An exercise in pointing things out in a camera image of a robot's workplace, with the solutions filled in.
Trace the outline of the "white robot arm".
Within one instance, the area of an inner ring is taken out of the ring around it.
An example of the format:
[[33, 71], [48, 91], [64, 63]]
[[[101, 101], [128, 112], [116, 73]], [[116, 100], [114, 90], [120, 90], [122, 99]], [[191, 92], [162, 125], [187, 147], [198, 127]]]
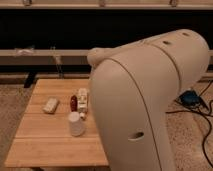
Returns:
[[210, 50], [176, 30], [116, 48], [93, 48], [90, 103], [111, 171], [176, 171], [168, 105], [206, 72]]

